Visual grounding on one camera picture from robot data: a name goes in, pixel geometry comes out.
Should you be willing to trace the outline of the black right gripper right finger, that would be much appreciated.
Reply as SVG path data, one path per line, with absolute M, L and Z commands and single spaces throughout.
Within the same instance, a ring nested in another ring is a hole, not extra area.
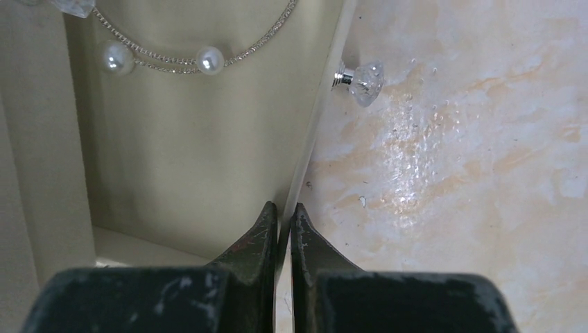
M 290 230 L 296 332 L 517 331 L 483 276 L 364 271 L 314 228 L 302 204 Z

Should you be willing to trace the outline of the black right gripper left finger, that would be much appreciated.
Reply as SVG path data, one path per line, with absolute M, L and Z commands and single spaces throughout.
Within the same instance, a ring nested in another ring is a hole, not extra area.
M 203 266 L 75 268 L 42 290 L 23 332 L 272 332 L 277 208 Z

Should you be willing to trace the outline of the crystal stud earring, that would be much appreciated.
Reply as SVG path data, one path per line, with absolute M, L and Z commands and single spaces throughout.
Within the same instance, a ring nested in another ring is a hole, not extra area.
M 362 108 L 367 108 L 376 101 L 384 81 L 384 66 L 380 60 L 360 65 L 355 69 L 347 67 L 341 60 L 331 88 L 346 86 L 356 103 Z

